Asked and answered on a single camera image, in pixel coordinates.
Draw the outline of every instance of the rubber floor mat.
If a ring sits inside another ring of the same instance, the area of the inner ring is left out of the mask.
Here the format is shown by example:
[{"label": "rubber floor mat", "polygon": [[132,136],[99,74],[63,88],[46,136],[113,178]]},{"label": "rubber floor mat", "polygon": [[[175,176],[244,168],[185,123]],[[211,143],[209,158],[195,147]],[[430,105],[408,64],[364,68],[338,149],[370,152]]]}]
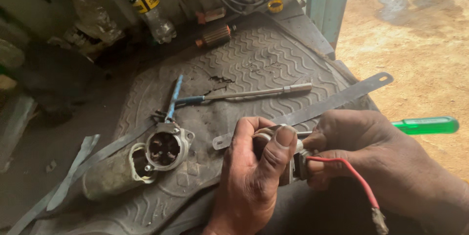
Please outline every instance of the rubber floor mat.
[{"label": "rubber floor mat", "polygon": [[[275,118],[313,105],[339,91],[325,59],[311,51],[264,16],[252,14],[236,24],[230,42],[210,51],[190,47],[140,73],[124,106],[115,138],[125,135],[154,113],[165,110],[174,81],[184,75],[179,97],[217,95],[313,83],[311,92],[213,100],[179,107],[174,119],[194,132],[188,160],[159,172],[153,184],[111,198],[71,226],[48,229],[48,234],[152,234],[193,194],[219,180],[223,150],[212,148],[214,137],[234,130],[243,116]],[[295,126],[312,130],[317,120]],[[145,142],[151,132],[138,139]]]}]

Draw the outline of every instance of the dirt ground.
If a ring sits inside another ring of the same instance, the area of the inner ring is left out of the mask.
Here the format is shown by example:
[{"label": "dirt ground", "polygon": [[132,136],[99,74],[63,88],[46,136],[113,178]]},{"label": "dirt ground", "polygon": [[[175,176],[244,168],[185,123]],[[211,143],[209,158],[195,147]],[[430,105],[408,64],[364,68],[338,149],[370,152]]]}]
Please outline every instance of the dirt ground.
[{"label": "dirt ground", "polygon": [[391,121],[457,118],[457,133],[415,139],[469,179],[469,0],[348,0],[337,59],[361,79],[394,76],[371,94]]}]

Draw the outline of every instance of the blue handle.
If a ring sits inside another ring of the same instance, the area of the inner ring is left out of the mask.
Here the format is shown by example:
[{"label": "blue handle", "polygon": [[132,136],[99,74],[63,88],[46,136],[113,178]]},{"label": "blue handle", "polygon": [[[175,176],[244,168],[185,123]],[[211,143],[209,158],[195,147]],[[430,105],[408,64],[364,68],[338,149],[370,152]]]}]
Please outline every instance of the blue handle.
[{"label": "blue handle", "polygon": [[179,90],[181,89],[182,78],[183,76],[179,75],[177,79],[176,87],[174,88],[173,96],[171,97],[171,103],[169,104],[168,114],[165,118],[165,123],[170,123],[169,119],[173,118],[174,106],[175,106],[177,97],[179,96]]},{"label": "blue handle", "polygon": [[198,103],[205,100],[205,96],[189,96],[179,98],[175,101],[176,104],[189,104],[189,103]]}]

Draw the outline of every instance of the dirty hand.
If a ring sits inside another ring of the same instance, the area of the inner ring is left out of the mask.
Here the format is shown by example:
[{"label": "dirty hand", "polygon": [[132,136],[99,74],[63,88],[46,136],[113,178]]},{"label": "dirty hand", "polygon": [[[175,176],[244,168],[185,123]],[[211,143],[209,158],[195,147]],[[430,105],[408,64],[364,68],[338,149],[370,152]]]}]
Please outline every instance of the dirty hand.
[{"label": "dirty hand", "polygon": [[279,128],[258,161],[252,136],[256,130],[274,125],[261,117],[244,117],[236,124],[204,235],[253,235],[272,217],[278,179],[292,158],[297,141],[292,127]]},{"label": "dirty hand", "polygon": [[[378,203],[436,231],[461,234],[469,221],[469,185],[431,159],[412,137],[374,111],[325,112],[304,147],[316,156],[344,158],[368,182]],[[350,176],[342,163],[308,162],[315,190]]]}]

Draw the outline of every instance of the red wire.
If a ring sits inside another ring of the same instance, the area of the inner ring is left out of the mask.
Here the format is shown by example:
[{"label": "red wire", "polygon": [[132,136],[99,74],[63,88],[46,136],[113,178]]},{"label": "red wire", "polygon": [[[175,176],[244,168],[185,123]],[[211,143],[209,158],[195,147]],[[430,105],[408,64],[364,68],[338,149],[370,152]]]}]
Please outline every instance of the red wire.
[{"label": "red wire", "polygon": [[323,158],[323,157],[316,157],[316,156],[307,156],[306,160],[318,161],[318,162],[342,162],[344,163],[350,172],[360,181],[360,184],[365,189],[365,193],[368,196],[370,203],[372,204],[373,208],[379,209],[378,202],[376,201],[375,195],[373,195],[373,191],[368,185],[368,183],[363,179],[363,177],[353,168],[353,166],[343,158]]}]

